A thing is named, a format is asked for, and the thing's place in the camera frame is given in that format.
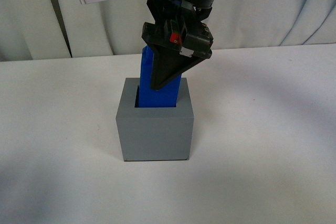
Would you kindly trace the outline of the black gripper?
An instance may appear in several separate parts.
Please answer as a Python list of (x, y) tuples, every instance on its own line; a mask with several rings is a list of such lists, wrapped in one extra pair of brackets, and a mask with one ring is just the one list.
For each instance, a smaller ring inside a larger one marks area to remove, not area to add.
[(165, 29), (153, 50), (150, 88), (160, 90), (182, 73), (212, 56), (213, 36), (202, 22), (214, 0), (148, 0), (155, 24)]

